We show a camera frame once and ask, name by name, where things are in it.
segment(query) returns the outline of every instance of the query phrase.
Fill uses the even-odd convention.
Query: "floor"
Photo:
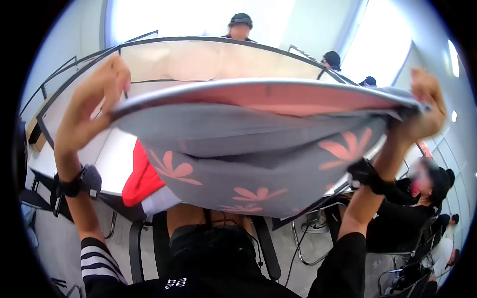
[[[49,191],[43,185],[38,187],[38,193],[44,198],[48,198],[50,195]],[[107,235],[110,229],[112,209],[101,201],[95,201],[94,206],[100,219],[103,234]],[[301,238],[302,235],[300,226],[303,221],[304,218],[296,220],[299,238]],[[106,240],[106,244],[118,262],[124,277],[128,283],[131,284],[132,277],[128,247],[130,227],[131,222],[118,214],[114,234],[111,238]],[[80,266],[81,246],[74,224],[62,215],[55,217],[51,212],[37,210],[35,216],[35,232],[39,242],[37,253],[49,277],[66,281],[66,288],[61,288],[63,293],[66,293],[74,284],[81,286],[84,291]],[[291,259],[296,249],[291,226],[286,225],[277,231],[271,232],[271,237],[281,267],[281,278],[279,282],[285,284]],[[141,238],[145,279],[157,278],[152,230],[148,229],[147,231],[143,231]],[[301,244],[301,251],[305,261],[311,263],[328,252],[331,247],[332,241],[329,233],[309,234],[305,236]],[[379,274],[376,274],[376,272],[381,273],[386,270],[391,270],[393,266],[390,257],[374,257],[368,259],[366,265],[365,297],[373,297],[377,293],[376,280]],[[306,266],[300,262],[298,255],[296,255],[292,265],[288,288],[301,297],[306,297],[316,277],[316,270],[321,265],[321,262],[314,266]],[[265,266],[263,266],[261,270],[263,275],[268,277]],[[79,297],[79,295],[75,292],[71,297]]]

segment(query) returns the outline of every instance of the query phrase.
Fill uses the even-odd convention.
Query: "white shirt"
[[[436,282],[439,286],[442,286],[445,281],[446,275],[443,275],[443,273],[445,272],[453,249],[454,243],[452,240],[449,238],[443,238],[439,244],[434,247],[431,254],[421,261],[422,266],[425,268],[433,267],[434,274],[437,277]]]
[[[446,233],[444,234],[444,237],[449,238],[452,241],[454,241],[454,227],[453,226],[450,226],[450,225],[447,226],[447,230],[446,230]]]

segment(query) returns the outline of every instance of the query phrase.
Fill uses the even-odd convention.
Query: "hand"
[[[129,91],[131,72],[117,55],[101,64],[74,91],[56,134],[55,155],[76,153],[111,124],[109,112],[123,91]],[[102,115],[91,114],[104,98]]]
[[[416,100],[430,104],[431,109],[398,124],[400,137],[410,144],[439,132],[447,117],[439,82],[434,76],[422,68],[413,68],[411,89]]]

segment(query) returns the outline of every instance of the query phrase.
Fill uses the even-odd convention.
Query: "white stripe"
[[[89,275],[108,275],[114,277],[116,280],[122,282],[123,284],[127,285],[126,279],[120,275],[116,274],[114,271],[111,271],[108,268],[94,268],[94,269],[83,269],[81,270],[81,275],[83,277],[89,276]]]
[[[97,246],[94,246],[94,245],[90,245],[90,246],[87,246],[85,248],[83,248],[81,250],[81,256],[87,254],[87,253],[91,253],[91,252],[96,252],[96,253],[100,253],[102,254],[105,258],[107,258],[112,264],[115,264],[116,267],[119,268],[118,266],[118,263],[116,263],[116,260],[111,256],[109,255],[107,252],[105,252],[102,248],[100,247],[97,247]]]
[[[83,278],[89,275],[108,275],[114,277],[117,281],[119,281],[118,276],[114,272],[104,267],[96,269],[83,269],[81,270],[81,275],[83,276]]]
[[[83,266],[89,266],[89,265],[93,265],[93,264],[105,264],[105,265],[108,265],[109,267],[111,267],[112,269],[114,269],[114,271],[116,271],[117,273],[121,274],[121,271],[118,271],[116,270],[116,268],[114,268],[114,266],[111,264],[111,262],[104,258],[104,257],[98,257],[98,256],[92,256],[92,257],[89,257],[87,259],[82,259],[81,260],[81,267]]]

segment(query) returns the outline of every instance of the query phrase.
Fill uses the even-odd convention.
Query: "striped sleeve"
[[[95,238],[81,241],[81,274],[88,297],[97,293],[106,296],[127,286],[116,260],[103,242]]]

